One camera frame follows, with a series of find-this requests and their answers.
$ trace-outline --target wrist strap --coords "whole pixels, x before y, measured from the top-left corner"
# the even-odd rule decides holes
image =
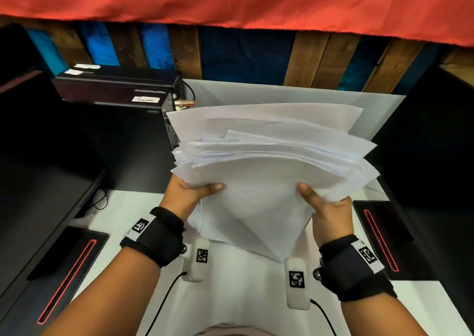
[[[382,292],[397,297],[382,263],[355,235],[324,244],[321,253],[321,283],[340,301],[355,301]]]
[[[120,243],[148,256],[159,267],[167,266],[181,252],[184,222],[163,207],[140,218]]]

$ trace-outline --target forearm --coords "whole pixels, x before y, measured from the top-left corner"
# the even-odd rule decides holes
[[[341,308],[352,336],[427,336],[405,306],[386,293],[342,302]]]
[[[43,336],[132,336],[160,277],[158,265],[124,247]]]

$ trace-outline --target red fabric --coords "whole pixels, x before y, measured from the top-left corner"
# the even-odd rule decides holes
[[[0,0],[0,14],[353,32],[474,46],[474,0]]]

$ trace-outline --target red light strip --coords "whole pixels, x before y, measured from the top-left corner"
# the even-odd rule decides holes
[[[97,240],[90,240],[88,243],[87,243],[87,246],[84,248],[84,250],[82,251],[82,253],[80,254],[79,258],[76,260],[76,262],[74,263],[74,266],[69,270],[67,276],[64,278],[64,280],[62,280],[62,283],[61,285],[58,287],[58,289],[56,290],[55,294],[53,295],[53,297],[51,298],[51,300],[49,301],[49,303],[46,305],[46,308],[44,309],[44,311],[41,313],[41,315],[39,316],[38,318],[38,321],[37,321],[37,324],[38,325],[43,325],[46,321],[48,321],[48,318],[49,316],[53,313],[53,310],[55,309],[56,305],[58,304],[59,300],[62,298],[62,296],[64,295],[64,293],[66,292],[67,288],[69,287],[69,285],[71,284],[71,282],[74,280],[74,277],[76,277],[76,274],[77,272],[80,270],[80,268],[82,267],[82,264],[84,263],[84,261],[86,261],[87,259],[87,256],[89,256],[89,254],[91,253],[92,249],[94,248],[95,244],[97,243]],[[92,247],[89,249],[89,251],[87,251],[87,254],[86,256],[83,258],[83,260],[80,262],[80,260],[82,259],[82,256],[84,255],[84,253],[86,252],[86,250],[91,246],[92,244]],[[51,303],[54,301],[56,295],[58,294],[58,292],[61,290],[62,286],[64,285],[64,283],[67,281],[67,279],[69,278],[69,275],[73,272],[74,268],[76,267],[76,265],[80,262],[80,265],[79,267],[77,268],[76,272],[74,273],[74,275],[72,276],[72,278],[69,280],[68,284],[66,285],[66,287],[64,288],[64,290],[62,291],[61,293],[61,296],[59,296],[59,298],[56,300],[55,304],[53,305],[53,307],[51,308],[51,310],[48,312],[48,309],[51,305]],[[44,319],[44,321],[40,321],[43,316],[48,313],[48,315],[46,316],[46,319]]]
[[[379,230],[379,228],[378,228],[378,226],[377,226],[377,223],[376,223],[375,220],[374,220],[374,217],[373,217],[372,214],[370,213],[370,210],[367,210],[367,209],[364,210],[364,214],[365,214],[365,217],[367,218],[367,221],[369,222],[370,227],[372,228],[372,231],[374,232],[375,237],[377,238],[377,241],[378,241],[379,244],[380,244],[380,248],[382,249],[383,254],[385,255],[385,258],[387,259],[388,264],[390,265],[390,268],[392,269],[392,271],[398,273],[398,272],[400,271],[400,269],[398,268],[397,263],[395,262],[395,259],[394,259],[394,257],[392,256],[392,253],[390,252],[390,249],[388,249],[387,243],[386,243],[385,240],[383,239],[382,233],[380,232],[380,230]],[[372,222],[370,221],[369,216],[370,216],[370,219],[372,219],[372,222],[374,223],[375,228],[377,229],[377,232],[378,232],[378,235],[380,236],[380,238],[377,236],[377,233],[375,232],[374,227],[372,226]],[[383,245],[385,245],[385,248],[387,249],[387,252],[388,252],[389,255],[390,255],[390,259],[388,258],[387,254],[385,253],[385,249],[383,248],[382,243],[380,242],[380,239],[382,239]]]

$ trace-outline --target blue painted wood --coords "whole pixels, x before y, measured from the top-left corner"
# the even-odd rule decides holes
[[[207,80],[283,85],[295,31],[199,27]]]
[[[95,64],[120,65],[109,32],[102,21],[78,21],[77,25]]]
[[[155,69],[175,69],[166,24],[141,23],[138,29],[148,65]]]
[[[384,36],[362,35],[338,89],[361,91],[390,39]]]
[[[447,44],[427,42],[412,62],[405,75],[401,78],[392,94],[406,95],[417,83],[419,78],[433,64],[439,64],[441,57],[450,48]]]
[[[61,54],[59,54],[55,43],[51,40],[51,37],[47,32],[28,28],[26,31],[33,44],[36,46],[39,53],[43,57],[43,60],[47,64],[51,73],[58,75],[68,69],[66,62],[62,58]]]

